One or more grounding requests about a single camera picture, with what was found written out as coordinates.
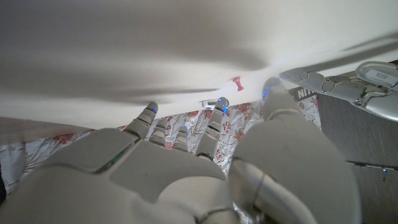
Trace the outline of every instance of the robotic arm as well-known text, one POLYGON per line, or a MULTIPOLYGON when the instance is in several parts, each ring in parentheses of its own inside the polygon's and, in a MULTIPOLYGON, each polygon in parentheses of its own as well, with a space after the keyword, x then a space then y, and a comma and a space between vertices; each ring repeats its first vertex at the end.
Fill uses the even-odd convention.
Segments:
POLYGON ((280 77, 317 93, 346 100, 376 116, 398 121, 397 67, 391 63, 365 62, 355 70, 355 74, 375 86, 348 80, 333 81, 303 68, 283 72, 280 77))
POLYGON ((213 156, 227 106, 218 99, 196 156, 183 126, 172 150, 164 149, 163 120, 143 140, 155 103, 124 131, 101 129, 70 144, 10 196, 1 223, 237 224, 233 202, 258 223, 360 223, 351 168, 288 93, 266 98, 265 122, 238 144, 226 178, 213 156))

